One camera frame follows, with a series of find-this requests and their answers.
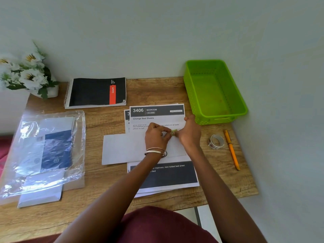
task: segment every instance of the tape roll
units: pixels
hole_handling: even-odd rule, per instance
[[[219,141],[219,145],[216,145],[213,142],[213,138],[217,139]],[[212,137],[208,140],[208,146],[212,149],[220,149],[222,146],[224,146],[224,139],[220,135],[212,135]]]

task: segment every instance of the notebook spiral binding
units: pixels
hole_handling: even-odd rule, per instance
[[[66,89],[66,94],[64,98],[64,107],[67,107],[67,100],[69,98],[69,92],[70,92],[70,86],[71,86],[71,81],[67,84],[67,89]]]

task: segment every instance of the spiral notebook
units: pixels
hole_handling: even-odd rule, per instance
[[[65,109],[125,106],[126,78],[74,78],[66,90]]]

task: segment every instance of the maroon shirt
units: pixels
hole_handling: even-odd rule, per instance
[[[24,241],[24,243],[50,243],[54,242],[58,236]],[[153,206],[147,206],[126,214],[107,242],[218,243],[209,232],[181,214]]]

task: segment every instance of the floor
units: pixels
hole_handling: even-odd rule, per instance
[[[222,243],[208,205],[187,208],[176,212],[207,230],[219,243]]]

